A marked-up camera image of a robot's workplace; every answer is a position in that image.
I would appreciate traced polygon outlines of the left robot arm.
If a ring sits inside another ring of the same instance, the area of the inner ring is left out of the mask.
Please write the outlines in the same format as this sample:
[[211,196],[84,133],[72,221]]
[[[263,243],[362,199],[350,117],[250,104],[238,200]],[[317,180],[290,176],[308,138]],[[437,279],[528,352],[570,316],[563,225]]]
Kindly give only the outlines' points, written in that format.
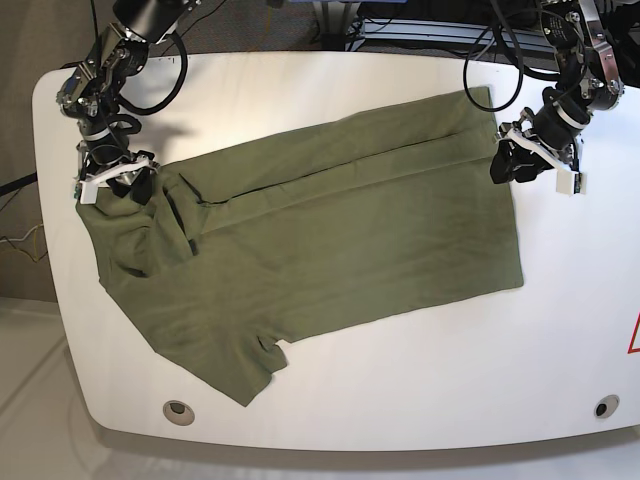
[[490,176],[496,184],[526,183],[554,170],[557,190],[576,194],[584,183],[582,133],[594,112],[615,108],[624,86],[593,1],[540,1],[538,18],[559,73],[538,111],[526,107],[499,126]]

